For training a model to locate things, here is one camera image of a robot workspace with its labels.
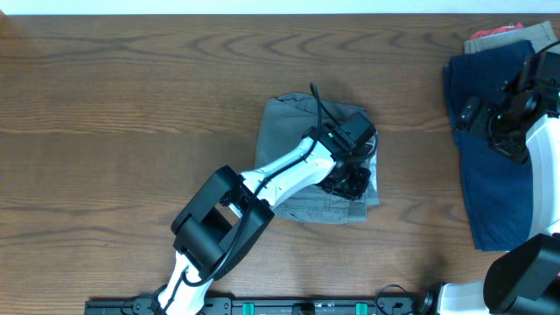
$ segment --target gray cloth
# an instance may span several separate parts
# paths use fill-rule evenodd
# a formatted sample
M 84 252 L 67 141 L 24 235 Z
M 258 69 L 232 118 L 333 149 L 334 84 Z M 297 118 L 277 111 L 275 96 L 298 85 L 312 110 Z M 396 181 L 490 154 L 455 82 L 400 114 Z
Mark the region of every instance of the gray cloth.
M 344 122 L 351 114 L 364 109 L 354 105 L 323 101 L 325 107 L 339 121 Z M 323 114 L 323 123 L 330 120 Z M 256 144 L 255 168 L 265 166 L 293 150 L 302 135 L 317 125 L 317 103 L 313 96 L 291 93 L 269 99 L 262 115 L 259 138 Z M 377 153 L 364 167 L 372 172 L 369 186 L 363 196 L 356 201 L 324 192 L 316 185 L 310 185 L 296 192 L 274 209 L 277 216 L 318 223 L 350 223 L 366 220 L 367 207 L 379 205 L 377 194 Z
M 536 52 L 540 51 L 546 45 L 557 41 L 552 25 L 549 21 L 545 21 L 520 30 L 506 31 L 504 33 L 485 36 L 483 38 L 467 40 L 465 42 L 465 54 L 484 52 L 488 49 L 517 43 L 518 41 L 524 39 L 531 41 L 531 45 Z M 560 53 L 560 47 L 552 47 L 550 48 L 550 51 L 553 53 Z

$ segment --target blue cloth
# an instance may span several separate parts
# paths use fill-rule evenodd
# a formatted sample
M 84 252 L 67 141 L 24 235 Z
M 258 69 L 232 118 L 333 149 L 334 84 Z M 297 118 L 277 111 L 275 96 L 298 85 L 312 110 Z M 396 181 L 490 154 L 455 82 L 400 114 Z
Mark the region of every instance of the blue cloth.
M 511 81 L 534 53 L 527 40 L 475 54 L 452 57 L 444 68 L 444 91 L 453 138 L 461 152 L 465 208 L 476 249 L 511 250 L 529 236 L 533 216 L 531 164 L 512 163 L 488 142 L 455 129 L 466 100 L 478 96 L 501 104 Z

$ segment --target brown table surface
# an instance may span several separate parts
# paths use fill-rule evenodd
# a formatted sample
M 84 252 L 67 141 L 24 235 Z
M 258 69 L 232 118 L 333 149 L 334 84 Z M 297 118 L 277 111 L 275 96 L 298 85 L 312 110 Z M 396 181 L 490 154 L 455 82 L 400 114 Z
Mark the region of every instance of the brown table surface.
M 78 314 L 167 283 L 172 220 L 217 168 L 250 169 L 266 100 L 365 107 L 381 206 L 365 224 L 275 219 L 215 291 L 373 296 L 482 278 L 442 67 L 481 29 L 543 15 L 4 17 L 0 313 Z

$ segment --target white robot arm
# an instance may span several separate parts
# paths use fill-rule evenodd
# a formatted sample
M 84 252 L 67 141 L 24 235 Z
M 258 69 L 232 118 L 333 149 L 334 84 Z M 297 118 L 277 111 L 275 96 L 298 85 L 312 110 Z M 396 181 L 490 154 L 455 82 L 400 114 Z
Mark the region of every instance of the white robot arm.
M 530 157 L 533 171 L 533 220 L 528 241 L 496 261 L 488 271 L 486 279 L 441 286 L 436 297 L 436 314 L 560 312 L 560 302 L 554 301 L 549 304 L 550 301 L 543 302 L 544 298 L 540 297 L 546 295 L 548 287 L 556 287 L 556 278 L 560 271 L 556 270 L 557 250 L 560 249 L 557 241 L 560 239 L 552 237 L 554 233 L 560 233 L 560 86 L 557 85 L 559 74 L 560 55 L 538 53 L 528 60 L 518 77 L 506 88 L 506 91 L 511 91 L 514 96 L 503 112 L 495 112 L 493 116 L 477 116 L 472 109 L 478 110 L 481 107 L 481 112 L 490 112 L 491 107 L 485 106 L 475 98 L 469 100 L 465 106 L 462 116 L 471 121 L 467 124 L 462 122 L 463 127 L 483 125 L 486 130 L 490 130 L 488 133 L 501 135 L 501 142 L 495 141 L 495 138 L 488 139 L 491 147 L 515 162 L 523 162 Z M 476 129 L 468 131 L 480 134 Z M 508 262 L 512 265 L 511 268 L 517 268 L 514 271 L 503 263 L 504 259 L 512 258 L 517 259 L 514 263 Z M 529 276 L 533 277 L 531 284 L 527 283 L 529 280 L 526 277 Z M 497 282 L 503 282 L 505 285 L 499 287 Z M 523 284 L 532 286 L 533 291 L 522 291 Z
M 196 314 L 204 305 L 204 296 L 213 279 L 223 277 L 245 256 L 272 219 L 271 210 L 294 193 L 319 183 L 330 193 L 348 199 L 357 199 L 366 190 L 370 172 L 360 164 L 375 153 L 376 146 L 367 143 L 375 134 L 373 124 L 361 113 L 338 124 L 321 104 L 314 86 L 311 91 L 318 102 L 318 127 L 308 130 L 308 136 L 294 150 L 268 165 L 239 175 L 233 174 L 227 166 L 218 170 L 173 222 L 171 230 L 177 236 L 174 247 L 178 250 L 176 267 L 168 286 L 157 296 L 165 314 Z M 333 124 L 320 124 L 321 108 L 332 118 Z M 205 214 L 206 217 L 198 214 L 201 208 L 207 209 L 216 203 L 215 196 L 214 199 L 208 196 L 212 193 L 220 196 L 220 203 L 229 206 L 239 221 L 249 222 L 247 231 L 240 232 L 244 229 L 243 223 L 233 228 L 225 222 L 218 224 L 215 208 Z M 209 235 L 216 233 L 215 230 L 223 233 Z M 241 239 L 245 237 L 239 241 L 241 245 L 232 241 L 236 234 L 241 235 Z M 229 257 L 226 249 L 233 247 L 238 253 Z M 224 271 L 217 271 L 224 263 Z
M 533 222 L 528 238 L 560 232 L 560 119 L 544 115 L 527 133 L 533 167 Z M 439 292 L 440 315 L 487 315 L 484 280 L 445 284 Z
M 253 193 L 264 178 L 296 161 L 311 148 L 312 143 L 313 139 L 308 136 L 301 141 L 296 149 L 276 161 L 253 171 L 242 172 L 240 175 L 244 178 L 243 184 Z M 317 143 L 305 161 L 299 162 L 272 179 L 259 192 L 257 198 L 267 200 L 270 208 L 274 208 L 302 188 L 318 184 L 329 175 L 334 165 L 335 162 L 331 157 L 331 152 L 322 143 Z M 238 217 L 242 217 L 242 212 L 236 204 L 232 203 L 229 207 Z M 183 270 L 185 270 L 186 278 L 191 282 L 201 280 L 199 272 L 185 255 L 177 252 L 176 260 L 175 270 L 171 275 L 169 284 L 159 294 L 157 300 L 162 307 L 167 305 L 172 297 L 175 285 L 179 284 L 175 294 L 177 298 L 170 304 L 166 313 L 169 315 L 194 315 L 204 306 L 204 296 L 212 280 L 199 287 L 186 285 L 180 279 Z

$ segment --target pink fabric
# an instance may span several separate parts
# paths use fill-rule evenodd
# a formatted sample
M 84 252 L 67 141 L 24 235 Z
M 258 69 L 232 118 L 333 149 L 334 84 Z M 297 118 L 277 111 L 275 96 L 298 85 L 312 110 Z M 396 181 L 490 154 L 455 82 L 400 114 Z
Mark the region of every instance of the pink fabric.
M 485 37 L 488 35 L 493 35 L 493 34 L 500 34 L 503 32 L 509 32 L 509 31 L 514 31 L 514 30 L 520 30 L 523 28 L 523 24 L 518 23 L 516 26 L 502 26 L 502 27 L 498 27 L 496 29 L 493 30 L 488 30 L 488 31 L 477 31 L 474 33 L 474 35 L 471 36 L 471 39 L 479 39 L 481 37 Z

